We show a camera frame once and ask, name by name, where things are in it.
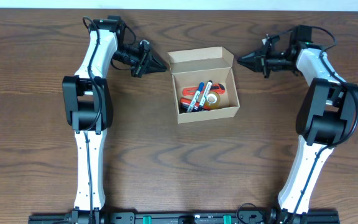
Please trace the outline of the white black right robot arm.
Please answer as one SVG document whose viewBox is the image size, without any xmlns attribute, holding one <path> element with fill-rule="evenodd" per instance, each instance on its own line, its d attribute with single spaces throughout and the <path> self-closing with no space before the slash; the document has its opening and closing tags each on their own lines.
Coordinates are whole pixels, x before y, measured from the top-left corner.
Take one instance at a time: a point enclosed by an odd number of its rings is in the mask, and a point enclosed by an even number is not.
<svg viewBox="0 0 358 224">
<path fill-rule="evenodd" d="M 261 223 L 339 223 L 333 209 L 310 210 L 319 174 L 335 147 L 346 142 L 358 125 L 358 85 L 341 78 L 328 60 L 328 46 L 313 42 L 314 26 L 297 25 L 287 32 L 289 46 L 276 51 L 280 35 L 267 35 L 262 46 L 237 59 L 264 75 L 291 71 L 302 75 L 308 91 L 296 116 L 298 148 L 276 208 L 261 212 Z"/>
</svg>

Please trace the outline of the cardboard box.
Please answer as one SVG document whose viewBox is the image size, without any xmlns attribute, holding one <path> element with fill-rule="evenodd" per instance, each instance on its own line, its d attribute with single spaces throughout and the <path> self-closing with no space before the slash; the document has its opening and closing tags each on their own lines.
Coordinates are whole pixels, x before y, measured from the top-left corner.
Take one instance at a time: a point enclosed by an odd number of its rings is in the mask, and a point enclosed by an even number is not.
<svg viewBox="0 0 358 224">
<path fill-rule="evenodd" d="M 168 59 L 179 124 L 236 115 L 240 103 L 232 70 L 234 55 L 230 51 L 224 47 L 180 50 L 169 52 Z M 209 81 L 223 88 L 224 93 L 217 97 L 215 104 L 210 106 L 206 102 L 202 111 L 187 113 L 183 106 L 191 103 L 194 94 L 186 95 L 183 90 L 197 89 L 200 83 Z"/>
</svg>

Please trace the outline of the yellow clear tape roll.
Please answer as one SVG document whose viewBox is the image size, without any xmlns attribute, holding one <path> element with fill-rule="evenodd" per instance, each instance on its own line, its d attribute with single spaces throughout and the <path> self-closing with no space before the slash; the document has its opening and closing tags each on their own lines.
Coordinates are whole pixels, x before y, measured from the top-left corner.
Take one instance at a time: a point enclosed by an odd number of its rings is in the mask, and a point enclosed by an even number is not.
<svg viewBox="0 0 358 224">
<path fill-rule="evenodd" d="M 206 97 L 206 101 L 204 103 L 203 108 L 206 110 L 219 109 L 220 101 L 221 101 L 220 95 L 214 91 L 211 91 Z"/>
</svg>

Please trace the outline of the black whiteboard marker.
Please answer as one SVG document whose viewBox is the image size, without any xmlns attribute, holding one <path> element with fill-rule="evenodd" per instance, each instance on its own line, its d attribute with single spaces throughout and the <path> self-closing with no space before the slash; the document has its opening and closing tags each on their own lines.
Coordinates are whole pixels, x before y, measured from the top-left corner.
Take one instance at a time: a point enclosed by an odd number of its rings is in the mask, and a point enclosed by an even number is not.
<svg viewBox="0 0 358 224">
<path fill-rule="evenodd" d="M 204 92 L 203 92 L 202 98 L 200 100 L 200 103 L 199 103 L 197 111 L 202 111 L 203 110 L 203 106 L 204 106 L 204 104 L 206 102 L 207 95 L 208 95 L 212 85 L 213 85 L 213 82 L 211 80 L 209 80 L 208 83 L 206 84 L 205 89 L 204 89 Z"/>
</svg>

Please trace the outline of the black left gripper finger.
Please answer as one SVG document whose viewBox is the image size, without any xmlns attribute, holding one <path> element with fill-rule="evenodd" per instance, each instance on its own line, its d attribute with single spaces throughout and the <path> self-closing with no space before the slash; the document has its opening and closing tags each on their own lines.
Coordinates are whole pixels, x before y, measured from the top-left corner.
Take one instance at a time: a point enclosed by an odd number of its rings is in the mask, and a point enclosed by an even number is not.
<svg viewBox="0 0 358 224">
<path fill-rule="evenodd" d="M 148 64 L 144 67 L 142 71 L 142 75 L 149 74 L 149 73 L 161 73 L 166 71 L 167 71 L 167 67 L 165 65 Z"/>
<path fill-rule="evenodd" d="M 166 68 L 164 61 L 158 55 L 155 56 L 150 50 L 144 50 L 143 59 L 143 66 L 145 68 Z"/>
</svg>

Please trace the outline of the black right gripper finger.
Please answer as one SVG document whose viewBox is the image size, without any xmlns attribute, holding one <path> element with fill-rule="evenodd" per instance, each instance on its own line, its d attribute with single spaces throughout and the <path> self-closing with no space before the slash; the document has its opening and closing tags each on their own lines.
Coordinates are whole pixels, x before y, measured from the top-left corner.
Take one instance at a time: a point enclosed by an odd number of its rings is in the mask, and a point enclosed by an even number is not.
<svg viewBox="0 0 358 224">
<path fill-rule="evenodd" d="M 237 59 L 237 62 L 259 62 L 262 58 L 262 55 L 259 51 L 251 52 L 247 55 L 241 56 Z"/>
<path fill-rule="evenodd" d="M 238 59 L 238 64 L 252 70 L 253 72 L 263 73 L 264 66 L 262 65 L 262 59 Z"/>
</svg>

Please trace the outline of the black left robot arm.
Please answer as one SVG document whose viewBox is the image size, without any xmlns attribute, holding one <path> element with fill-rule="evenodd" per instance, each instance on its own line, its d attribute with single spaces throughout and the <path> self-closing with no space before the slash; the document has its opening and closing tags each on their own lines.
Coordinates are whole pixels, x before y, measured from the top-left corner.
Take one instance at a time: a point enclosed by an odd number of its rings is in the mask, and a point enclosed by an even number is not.
<svg viewBox="0 0 358 224">
<path fill-rule="evenodd" d="M 132 77 L 165 72 L 149 41 L 124 43 L 126 23 L 120 16 L 82 18 L 89 46 L 79 69 L 62 81 L 67 123 L 75 133 L 78 150 L 78 185 L 73 210 L 61 223 L 107 223 L 104 212 L 103 156 L 113 106 L 107 74 L 115 61 L 128 66 Z"/>
</svg>

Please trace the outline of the blue whiteboard marker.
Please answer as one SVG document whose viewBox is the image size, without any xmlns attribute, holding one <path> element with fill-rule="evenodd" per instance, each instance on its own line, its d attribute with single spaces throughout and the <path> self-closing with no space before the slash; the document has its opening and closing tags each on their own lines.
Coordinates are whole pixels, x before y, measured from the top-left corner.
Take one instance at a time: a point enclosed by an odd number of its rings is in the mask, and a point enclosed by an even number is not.
<svg viewBox="0 0 358 224">
<path fill-rule="evenodd" d="M 196 102 L 198 101 L 198 98 L 199 98 L 199 96 L 200 96 L 200 93 L 201 93 L 201 91 L 203 90 L 203 87 L 204 87 L 204 83 L 201 82 L 201 83 L 198 85 L 197 90 L 195 91 L 195 95 L 194 95 L 194 97 L 192 98 L 191 103 L 189 104 L 189 107 L 188 107 L 188 109 L 187 109 L 187 111 L 186 111 L 187 113 L 191 113 L 191 112 L 193 111 L 193 109 L 194 109 L 194 107 L 195 107 L 195 104 L 196 104 Z"/>
</svg>

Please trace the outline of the orange utility knife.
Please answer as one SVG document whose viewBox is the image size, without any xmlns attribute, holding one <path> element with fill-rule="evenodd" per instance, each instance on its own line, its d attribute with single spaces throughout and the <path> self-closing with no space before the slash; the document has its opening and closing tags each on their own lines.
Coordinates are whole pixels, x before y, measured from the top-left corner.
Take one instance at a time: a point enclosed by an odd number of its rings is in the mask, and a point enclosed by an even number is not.
<svg viewBox="0 0 358 224">
<path fill-rule="evenodd" d="M 197 89 L 198 89 L 197 86 L 184 88 L 182 90 L 182 95 L 183 96 L 194 95 L 195 92 L 197 91 Z M 222 95 L 226 92 L 224 85 L 222 85 L 220 83 L 213 84 L 210 91 L 213 91 L 219 95 Z"/>
</svg>

